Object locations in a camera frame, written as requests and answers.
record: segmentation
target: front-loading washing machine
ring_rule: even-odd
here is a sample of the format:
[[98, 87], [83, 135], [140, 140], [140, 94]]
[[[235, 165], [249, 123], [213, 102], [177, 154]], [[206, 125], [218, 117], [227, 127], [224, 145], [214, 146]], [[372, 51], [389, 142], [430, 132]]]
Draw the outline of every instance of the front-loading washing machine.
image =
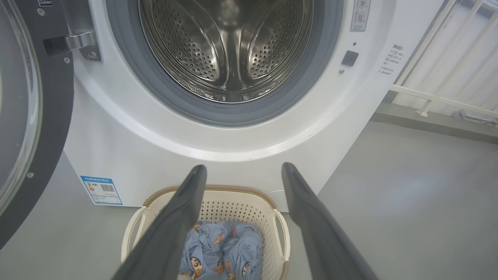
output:
[[286, 211], [282, 163], [320, 191], [442, 2], [1, 0], [2, 234], [63, 146], [95, 204], [141, 206], [203, 164]]

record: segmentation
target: sticker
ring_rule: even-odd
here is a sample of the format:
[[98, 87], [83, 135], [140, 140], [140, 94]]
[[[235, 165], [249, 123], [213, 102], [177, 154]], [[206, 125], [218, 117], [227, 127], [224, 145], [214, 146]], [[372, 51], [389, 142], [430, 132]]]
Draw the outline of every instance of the sticker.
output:
[[38, 0], [38, 4], [40, 7], [52, 7], [54, 6], [54, 3], [52, 0]]
[[123, 205], [112, 179], [81, 176], [95, 204]]
[[355, 0], [351, 31], [365, 31], [369, 18], [370, 0]]
[[394, 44], [389, 50], [389, 53], [385, 57], [378, 72], [382, 75], [392, 76], [394, 73], [394, 67], [397, 67], [397, 65], [400, 64], [404, 58], [404, 55], [403, 47]]

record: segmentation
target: clothes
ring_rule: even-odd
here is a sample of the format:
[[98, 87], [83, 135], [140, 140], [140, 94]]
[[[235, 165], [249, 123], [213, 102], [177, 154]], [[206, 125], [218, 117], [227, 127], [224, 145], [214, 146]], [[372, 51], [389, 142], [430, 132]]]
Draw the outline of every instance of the clothes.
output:
[[179, 274], [188, 274], [192, 279], [221, 280], [223, 274], [221, 251], [206, 252], [199, 233], [191, 229], [185, 240]]
[[225, 221], [213, 224], [211, 222], [203, 222], [198, 228], [199, 239], [204, 252], [219, 252], [221, 247], [227, 240], [227, 228]]
[[232, 237], [225, 242], [222, 254], [229, 280], [261, 278], [262, 244], [261, 235], [250, 229], [245, 230], [240, 238]]
[[262, 237], [238, 221], [199, 221], [187, 233], [179, 274], [191, 279], [260, 280]]

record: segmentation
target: laundry basket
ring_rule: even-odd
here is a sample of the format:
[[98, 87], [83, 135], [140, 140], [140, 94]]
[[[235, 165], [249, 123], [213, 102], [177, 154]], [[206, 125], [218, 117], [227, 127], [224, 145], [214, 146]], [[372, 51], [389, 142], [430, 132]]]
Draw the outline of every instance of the laundry basket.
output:
[[[134, 247], [137, 244], [177, 189], [178, 187], [165, 188], [154, 193], [131, 217], [123, 237], [121, 262], [125, 261], [130, 246]], [[282, 226], [283, 250], [276, 219]], [[277, 211], [275, 203], [267, 195], [249, 188], [207, 185], [202, 198], [199, 220], [213, 223], [238, 220], [257, 226], [263, 237], [261, 279], [287, 279], [290, 255], [289, 229], [284, 217]]]

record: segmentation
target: blue label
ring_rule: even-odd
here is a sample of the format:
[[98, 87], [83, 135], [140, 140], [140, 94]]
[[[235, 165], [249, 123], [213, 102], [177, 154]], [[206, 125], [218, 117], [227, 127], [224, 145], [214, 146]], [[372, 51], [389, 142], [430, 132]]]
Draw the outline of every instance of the blue label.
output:
[[112, 179], [81, 176], [95, 204], [123, 205]]

